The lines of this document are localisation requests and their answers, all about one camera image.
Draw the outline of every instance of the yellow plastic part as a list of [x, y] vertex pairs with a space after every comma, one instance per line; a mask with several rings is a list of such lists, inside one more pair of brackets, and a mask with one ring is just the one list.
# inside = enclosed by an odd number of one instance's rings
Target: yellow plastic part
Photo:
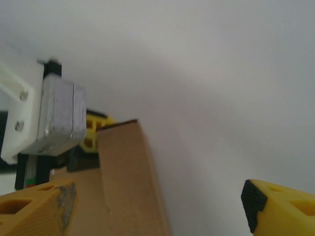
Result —
[[87, 114], [87, 133], [80, 147], [88, 153], [97, 153], [96, 131], [109, 124], [115, 123], [110, 117], [104, 118], [92, 114]]
[[0, 236], [67, 235], [76, 199], [71, 179], [0, 196]]
[[251, 179], [267, 196], [254, 236], [315, 236], [315, 195]]

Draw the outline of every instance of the cardboard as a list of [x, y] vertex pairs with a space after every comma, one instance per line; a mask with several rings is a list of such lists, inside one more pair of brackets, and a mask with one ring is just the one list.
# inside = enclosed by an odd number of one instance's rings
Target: cardboard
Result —
[[97, 133], [100, 169], [66, 173], [77, 184], [78, 207], [69, 235], [170, 236], [151, 151], [140, 124]]

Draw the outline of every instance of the white wall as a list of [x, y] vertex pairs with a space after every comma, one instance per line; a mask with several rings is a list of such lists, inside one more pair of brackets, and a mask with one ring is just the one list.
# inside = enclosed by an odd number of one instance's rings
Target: white wall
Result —
[[315, 1], [2, 1], [1, 44], [140, 118], [174, 235], [250, 235], [247, 178], [315, 193]]

